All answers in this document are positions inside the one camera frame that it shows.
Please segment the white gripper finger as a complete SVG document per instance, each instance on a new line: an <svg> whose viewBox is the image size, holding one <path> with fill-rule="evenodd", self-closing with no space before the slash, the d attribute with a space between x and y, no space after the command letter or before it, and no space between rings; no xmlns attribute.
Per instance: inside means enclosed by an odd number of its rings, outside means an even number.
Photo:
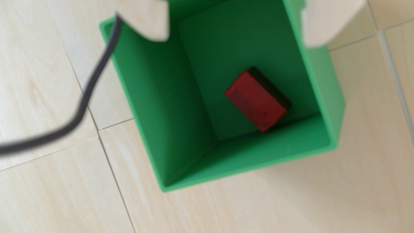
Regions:
<svg viewBox="0 0 414 233"><path fill-rule="evenodd" d="M147 40L166 42L169 39L167 0L115 0L114 7L123 21Z"/></svg>
<svg viewBox="0 0 414 233"><path fill-rule="evenodd" d="M364 5L364 0L305 0L300 14L304 45L307 48L326 45Z"/></svg>

